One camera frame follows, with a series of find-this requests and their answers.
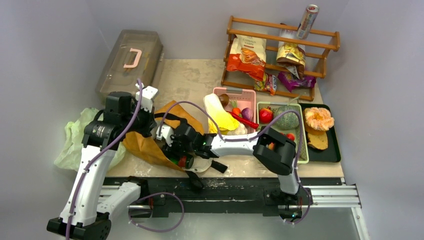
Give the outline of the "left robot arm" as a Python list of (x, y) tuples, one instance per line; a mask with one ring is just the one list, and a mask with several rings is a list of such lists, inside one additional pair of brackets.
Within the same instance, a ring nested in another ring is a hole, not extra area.
[(158, 93), (147, 87), (135, 95), (115, 91), (106, 97), (105, 107), (85, 126), (80, 165), (69, 199), (59, 217), (48, 221), (48, 232), (67, 240), (105, 240), (113, 217), (130, 203), (146, 203), (145, 180), (131, 177), (104, 202), (99, 202), (109, 166), (126, 133), (150, 137), (156, 127), (153, 101)]

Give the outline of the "colourful snack packet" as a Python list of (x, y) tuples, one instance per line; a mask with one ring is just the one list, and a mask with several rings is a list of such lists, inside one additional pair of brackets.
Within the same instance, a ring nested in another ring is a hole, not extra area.
[(274, 96), (277, 91), (277, 77), (265, 72), (262, 80), (255, 80), (253, 89), (259, 92), (269, 92), (271, 96)]

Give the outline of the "green drink can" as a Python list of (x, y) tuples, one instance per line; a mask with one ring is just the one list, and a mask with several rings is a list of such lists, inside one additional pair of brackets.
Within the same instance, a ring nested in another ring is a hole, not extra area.
[(172, 156), (170, 161), (180, 168), (191, 169), (194, 164), (194, 157), (191, 154), (186, 154), (179, 157)]

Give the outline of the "purple snack bag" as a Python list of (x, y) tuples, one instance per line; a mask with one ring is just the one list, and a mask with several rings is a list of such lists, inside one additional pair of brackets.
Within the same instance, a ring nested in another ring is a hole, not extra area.
[(306, 75), (303, 79), (296, 78), (291, 72), (281, 71), (277, 75), (281, 84), (291, 93), (295, 88), (314, 88), (316, 84), (316, 77)]

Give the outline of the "toy red chili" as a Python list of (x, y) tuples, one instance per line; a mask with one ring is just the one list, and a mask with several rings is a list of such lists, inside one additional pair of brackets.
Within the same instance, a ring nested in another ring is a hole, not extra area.
[(233, 112), (230, 112), (230, 111), (227, 111), (227, 113), (229, 113), (233, 118), (235, 118), (237, 121), (239, 121), (240, 123), (242, 123), (242, 124), (244, 124), (244, 125), (246, 125), (246, 126), (249, 126), (250, 128), (252, 128), (252, 129), (254, 129), (254, 130), (256, 130), (258, 127), (259, 127), (259, 124), (258, 123), (254, 123), (254, 122), (252, 122), (252, 121), (250, 121), (250, 120), (247, 120), (247, 119), (244, 119), (244, 118), (242, 118), (242, 117), (240, 117), (240, 116), (238, 116), (238, 115), (236, 115), (235, 113), (233, 113)]

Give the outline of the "toy napa cabbage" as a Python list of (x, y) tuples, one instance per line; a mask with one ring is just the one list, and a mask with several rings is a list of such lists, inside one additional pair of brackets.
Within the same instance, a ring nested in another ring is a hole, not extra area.
[(218, 128), (208, 119), (208, 132), (217, 133), (218, 129), (223, 135), (226, 135), (229, 131), (234, 131), (239, 127), (239, 122), (233, 118), (226, 110), (223, 108), (219, 97), (214, 94), (208, 94), (203, 98), (204, 108), (207, 114), (217, 123)]

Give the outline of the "toy melon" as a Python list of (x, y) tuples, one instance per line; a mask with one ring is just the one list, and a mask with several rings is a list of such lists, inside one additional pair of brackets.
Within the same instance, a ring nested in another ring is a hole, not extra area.
[[(288, 111), (288, 110), (293, 110), (293, 111), (296, 111), (298, 113), (299, 112), (298, 108), (292, 104), (292, 102), (297, 100), (297, 99), (298, 98), (296, 97), (296, 98), (290, 100), (288, 103), (276, 108), (273, 111), (274, 119), (276, 119), (281, 113)], [(276, 122), (273, 124), (274, 127), (278, 127), (281, 130), (295, 129), (299, 125), (300, 125), (300, 121), (299, 121), (297, 115), (293, 112), (289, 112), (289, 113), (284, 114), (283, 116), (279, 117), (276, 120)]]

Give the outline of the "brown paper tote bag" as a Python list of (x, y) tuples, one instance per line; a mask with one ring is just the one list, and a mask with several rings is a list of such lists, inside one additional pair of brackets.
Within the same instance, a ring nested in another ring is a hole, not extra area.
[[(160, 127), (160, 123), (168, 125), (173, 129), (177, 128), (183, 123), (191, 125), (196, 131), (203, 134), (204, 128), (203, 125), (192, 115), (190, 115), (183, 107), (179, 104), (174, 106), (168, 114), (165, 114), (165, 111), (168, 110), (176, 101), (172, 100), (159, 110), (156, 110), (154, 113), (154, 118), (157, 123), (157, 126)], [(228, 169), (228, 166), (221, 164), (212, 159), (203, 159), (199, 158), (194, 161), (195, 164), (200, 163), (198, 166), (192, 166), (189, 169), (181, 168), (174, 164), (166, 157), (163, 153), (161, 147), (159, 147), (154, 136), (143, 137), (141, 134), (132, 131), (128, 132), (125, 135), (123, 140), (123, 145), (132, 155), (135, 157), (146, 161), (151, 165), (163, 166), (169, 170), (184, 172), (188, 177), (194, 180), (194, 186), (196, 188), (202, 188), (203, 185), (200, 182), (196, 172), (203, 172), (208, 168), (213, 168), (221, 173), (225, 173)]]

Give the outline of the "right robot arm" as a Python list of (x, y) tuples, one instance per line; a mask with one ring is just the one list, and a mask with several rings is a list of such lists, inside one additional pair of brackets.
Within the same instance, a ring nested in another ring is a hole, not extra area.
[(168, 125), (158, 127), (156, 138), (165, 141), (165, 149), (172, 156), (194, 154), (203, 159), (224, 156), (254, 156), (269, 171), (276, 174), (280, 196), (288, 204), (300, 198), (300, 184), (295, 169), (299, 154), (296, 143), (273, 128), (245, 135), (201, 134), (187, 123), (176, 129)]

